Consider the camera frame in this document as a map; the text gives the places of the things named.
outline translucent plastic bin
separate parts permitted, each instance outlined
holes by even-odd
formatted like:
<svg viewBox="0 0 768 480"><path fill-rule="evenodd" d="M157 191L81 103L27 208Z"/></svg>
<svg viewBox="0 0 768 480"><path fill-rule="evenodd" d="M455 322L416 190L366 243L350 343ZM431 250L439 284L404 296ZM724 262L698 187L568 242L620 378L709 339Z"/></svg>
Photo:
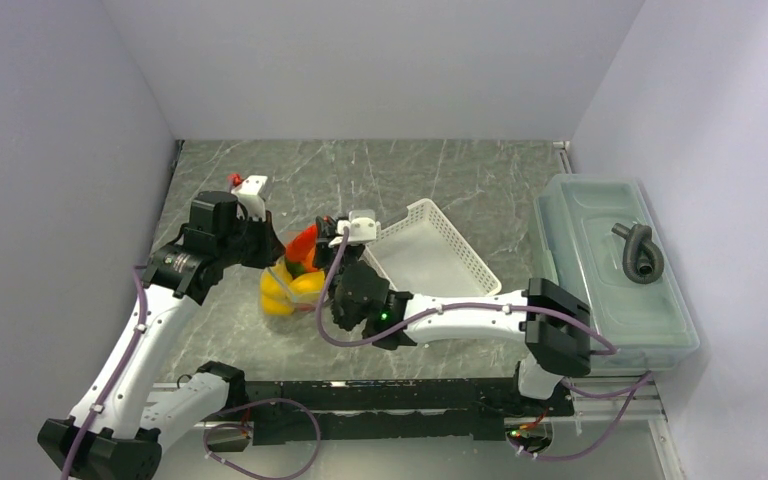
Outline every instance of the translucent plastic bin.
<svg viewBox="0 0 768 480"><path fill-rule="evenodd" d="M537 275L555 280L586 301L596 329L620 348L591 359L594 373L632 374L668 370L699 347L699 338L670 268L639 285L622 271L625 244L615 223L653 227L634 180L557 175L534 202L529 241Z"/></svg>
<svg viewBox="0 0 768 480"><path fill-rule="evenodd" d="M430 199L408 206L407 217L384 228L364 259L395 290L440 297L487 296L502 284Z"/></svg>

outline purple cable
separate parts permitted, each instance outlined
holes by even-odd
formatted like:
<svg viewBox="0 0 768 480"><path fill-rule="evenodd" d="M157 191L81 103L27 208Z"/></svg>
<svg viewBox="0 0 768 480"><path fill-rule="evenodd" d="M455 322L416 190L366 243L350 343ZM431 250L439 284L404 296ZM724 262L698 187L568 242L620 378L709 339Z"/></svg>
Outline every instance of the purple cable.
<svg viewBox="0 0 768 480"><path fill-rule="evenodd" d="M140 280L140 274L137 273L139 267L134 267L134 284L137 286L137 302L139 303L139 316L137 317L137 325L145 325L146 313L148 308L148 299L146 298L145 289L143 288L142 280ZM125 352L122 354L122 358L119 359L119 363L116 364L116 368L113 369L113 373L101 389L101 393L95 399L97 405L104 405L104 401L110 395L113 387L116 386L116 382L119 381L119 377L122 376L122 372L125 370L125 366L131 360L131 356L134 355L134 350L137 349L137 344L140 341L140 332L134 330L131 341L128 343L128 347L125 348ZM90 410L87 414L87 418L84 419L84 423L81 424L81 428L78 429L78 433L75 435L75 439L72 440L72 446L69 447L69 453L66 454L66 460L63 462L63 469L60 471L60 480L69 480L69 474L72 471L72 464L75 463L75 456L78 454L78 448L83 442L84 437L92 426L93 421L98 416L95 410Z"/></svg>
<svg viewBox="0 0 768 480"><path fill-rule="evenodd" d="M646 372L645 374L643 374L642 377L640 377L640 380L638 380L637 383L635 383L634 385L632 385L630 387L622 388L620 390L617 390L616 392L608 392L608 393L586 392L586 391L576 387L572 383L570 383L570 381L567 380L566 378L562 379L561 383L565 387L567 387L571 392L575 392L575 393L581 395L582 397L587 397L587 398L613 398L613 397L619 397L620 395L623 395L623 394L626 394L626 393L629 393L629 392L637 391L637 389L639 389L640 387L642 387L642 386L646 385L647 383L649 383L649 380L651 380L651 378L652 378L652 372Z"/></svg>
<svg viewBox="0 0 768 480"><path fill-rule="evenodd" d="M574 453L572 455L561 455L561 456L547 456L547 455L537 455L536 457L533 457L535 460L540 460L544 462L565 462L567 460L578 460L581 457L584 457L597 448L599 448L605 440L608 439L609 436L611 436L611 433L617 428L617 425L620 423L620 419L625 414L625 411L628 410L628 405L631 403L631 399L634 398L634 393L637 391L638 388L640 388L641 383L648 382L649 379L652 378L652 372L647 373L646 375L643 375L643 378L640 379L637 384L628 392L628 396L625 399L625 402L623 403L622 408L620 408L620 411L617 413L617 416L614 417L614 419L611 421L611 424L608 425L608 428L605 429L604 432L602 432L602 436L600 436L595 442L593 442L592 445L585 448L584 450Z"/></svg>
<svg viewBox="0 0 768 480"><path fill-rule="evenodd" d="M319 292L319 301L316 302L316 328L317 330L319 330L319 335L321 335L326 342L337 347L359 347L361 345L369 345L371 343L377 342L378 340L381 340L382 338L385 338L387 336L390 336L398 332L399 330L405 328L406 326L410 325L411 323L417 320L420 320L428 315L438 313L436 308L428 308L426 310L423 310L415 315L412 315L402 320L399 323L396 323L395 325L391 326L390 328L384 330L381 333L378 333L369 338L364 338L361 340L354 340L354 341L347 342L343 340L338 340L332 337L331 335L329 335L328 332L325 331L325 325L324 325L324 322L322 321L322 306L325 303L325 295L328 293L328 290L331 286L331 282L334 280L334 275L336 275L337 270L340 269L340 263L343 261L343 255L346 251L346 246L348 245L348 243L349 243L349 229L344 228L343 240L340 242L340 246L337 249L337 254L334 256L334 263L331 265L331 268L328 270L328 275L325 277L325 286L322 288L322 291ZM463 303L450 303L448 305L441 305L441 308L443 309L443 311L458 310L461 308L501 311L504 307L502 305L495 305L492 303L463 302ZM607 348L607 350L596 350L591 352L591 354L593 355L613 355L618 351L617 347L611 344L611 342L609 342L607 338L603 337L602 335L599 335L599 333L593 330L592 328L588 327L581 321L563 312L559 312L557 310L551 310L543 307L533 307L530 305L511 305L510 308L512 311L515 311L515 312L531 312L531 313L540 313L543 315L548 315L550 317L557 318L558 320L562 320L576 328L581 329L588 336L595 339L596 341L604 345L605 348Z"/></svg>
<svg viewBox="0 0 768 480"><path fill-rule="evenodd" d="M239 406L239 407L233 407L229 408L227 410L222 410L220 412L216 412L216 415L224 415L227 413L233 413L233 412L239 412L240 410L245 410L247 408L254 408L260 405L266 405L268 403L289 403L290 405L293 405L294 407L298 408L299 410L303 411L305 415L310 418L311 423L313 423L313 429L316 431L316 447L313 449L313 455L310 456L310 460L307 461L307 463L300 468L296 473L293 473L291 475L287 475L286 477L266 477L263 475L258 475L257 473L250 472L246 470L245 468L237 465L234 462L229 462L228 460L225 460L224 458L220 457L219 455L213 453L210 451L210 447L207 445L207 441L210 438L210 434L220 428L240 428L240 424L238 423L223 423L220 425L216 425L214 427L211 427L204 432L204 437L202 438L202 444L204 445L204 451L207 453L207 456L212 458L213 460L216 460L217 462L221 463L222 465L225 465L226 467L230 467L243 475L248 475L249 477L256 478L257 480L291 480L293 478L297 478L300 475L304 474L306 471L308 471L313 465L314 460L316 460L316 456L319 455L319 447L322 444L322 430L319 428L319 422L316 421L316 417L313 416L313 412L310 411L307 407L302 405L299 402L296 402L295 400L290 400L287 398L267 398L266 400L258 400L256 402L247 403L245 405Z"/></svg>

